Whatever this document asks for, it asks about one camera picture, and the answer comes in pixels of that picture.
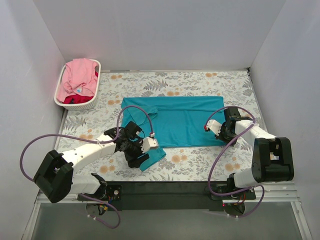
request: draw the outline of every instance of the folded cloth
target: folded cloth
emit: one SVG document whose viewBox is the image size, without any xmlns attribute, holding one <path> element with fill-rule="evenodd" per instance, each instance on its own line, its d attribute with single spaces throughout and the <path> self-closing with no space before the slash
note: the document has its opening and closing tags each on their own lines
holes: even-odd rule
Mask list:
<svg viewBox="0 0 320 240">
<path fill-rule="evenodd" d="M 95 70 L 97 66 L 97 62 L 86 58 L 74 59 L 66 63 L 56 98 L 63 103 L 66 97 L 75 94 L 93 97 L 98 82 Z"/>
<path fill-rule="evenodd" d="M 224 106 L 221 96 L 181 96 L 181 97 L 125 97 L 121 107 L 137 105 L 143 108 L 152 119 L 157 150 L 148 153 L 148 167 L 165 156 L 166 147 L 223 146 L 222 141 L 204 131 L 204 124 L 210 114 Z M 213 116 L 219 123 L 225 121 L 223 111 Z M 147 135 L 150 125 L 147 117 L 139 109 L 130 107 L 124 111 L 122 126 L 133 121 Z"/>
<path fill-rule="evenodd" d="M 93 99 L 93 96 L 80 96 L 79 94 L 67 96 L 63 104 L 84 104 Z"/>
</svg>

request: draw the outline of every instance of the teal fabric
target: teal fabric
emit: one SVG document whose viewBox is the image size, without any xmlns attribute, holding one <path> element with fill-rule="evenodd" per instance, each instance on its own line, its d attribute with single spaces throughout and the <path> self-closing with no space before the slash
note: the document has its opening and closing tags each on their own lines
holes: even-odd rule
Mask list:
<svg viewBox="0 0 320 240">
<path fill-rule="evenodd" d="M 121 107 L 128 105 L 137 105 L 148 113 L 160 146 L 148 152 L 150 158 L 140 167 L 142 171 L 166 155 L 163 148 L 225 145 L 216 140 L 213 134 L 204 131 L 210 114 L 224 106 L 221 96 L 125 97 Z M 213 119 L 222 124 L 225 121 L 223 111 L 215 114 Z M 131 107 L 124 111 L 122 126 L 130 121 L 139 125 L 146 136 L 149 135 L 148 118 L 139 109 Z"/>
</svg>

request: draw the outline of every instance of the leaf pattern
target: leaf pattern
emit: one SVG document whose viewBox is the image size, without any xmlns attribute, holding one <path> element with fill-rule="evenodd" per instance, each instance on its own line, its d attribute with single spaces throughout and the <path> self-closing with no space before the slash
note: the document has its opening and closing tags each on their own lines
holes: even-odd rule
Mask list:
<svg viewBox="0 0 320 240">
<path fill-rule="evenodd" d="M 124 97 L 142 96 L 223 96 L 225 106 L 248 109 L 256 117 L 257 124 L 265 128 L 253 93 L 252 83 L 245 71 L 102 73 L 96 106 L 83 111 L 68 111 L 62 134 L 76 137 L 91 135 L 94 139 L 116 126 Z M 61 138 L 58 151 L 67 151 L 83 144 Z M 143 172 L 129 168 L 124 154 L 116 152 L 88 164 L 77 174 L 98 173 L 106 181 L 206 181 L 222 148 L 165 148 L 165 158 Z M 225 181 L 231 173 L 249 168 L 251 162 L 252 148 L 239 138 L 235 146 L 222 155 L 213 171 L 212 180 Z"/>
</svg>

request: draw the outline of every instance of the wall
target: wall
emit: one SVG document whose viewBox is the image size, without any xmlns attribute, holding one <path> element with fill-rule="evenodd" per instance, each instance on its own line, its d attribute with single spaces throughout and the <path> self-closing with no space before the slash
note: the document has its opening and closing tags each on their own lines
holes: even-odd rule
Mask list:
<svg viewBox="0 0 320 240">
<path fill-rule="evenodd" d="M 294 182 L 313 239 L 320 239 L 320 1 L 287 0 L 252 64 L 270 133 L 291 140 Z"/>
<path fill-rule="evenodd" d="M 285 0 L 33 0 L 67 61 L 104 70 L 251 66 Z"/>
<path fill-rule="evenodd" d="M 32 0 L 0 0 L 0 239 L 18 240 L 38 192 L 19 169 L 23 147 L 57 133 L 62 110 L 53 102 L 64 59 Z M 24 165 L 33 177 L 55 139 L 31 147 Z"/>
</svg>

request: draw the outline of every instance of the laundry basket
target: laundry basket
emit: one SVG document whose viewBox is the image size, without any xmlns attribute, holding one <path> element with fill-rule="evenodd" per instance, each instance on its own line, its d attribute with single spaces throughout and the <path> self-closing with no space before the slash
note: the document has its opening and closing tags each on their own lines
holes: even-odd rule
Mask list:
<svg viewBox="0 0 320 240">
<path fill-rule="evenodd" d="M 59 81 L 58 81 L 58 84 L 56 86 L 56 89 L 55 89 L 55 94 L 54 94 L 54 102 L 59 105 L 59 106 L 62 106 L 64 107 L 65 109 L 67 110 L 87 110 L 87 109 L 91 109 L 93 108 L 97 101 L 98 101 L 98 98 L 97 98 L 97 94 L 98 94 L 98 87 L 99 87 L 99 81 L 100 81 L 100 74 L 101 74 L 101 64 L 99 61 L 97 60 L 94 60 L 94 59 L 90 59 L 92 61 L 95 61 L 98 63 L 98 79 L 97 79 L 97 82 L 96 82 L 96 89 L 95 89 L 95 95 L 93 96 L 93 98 L 90 100 L 90 101 L 87 101 L 87 102 L 84 102 L 84 103 L 78 103 L 78 104 L 63 104 L 61 102 L 59 102 L 57 100 L 57 94 L 58 94 L 58 89 L 59 89 L 59 86 L 61 84 L 61 81 L 62 81 L 62 76 L 66 70 L 66 65 L 63 66 L 62 70 L 61 70 L 61 73 L 60 73 L 60 77 L 59 77 Z"/>
</svg>

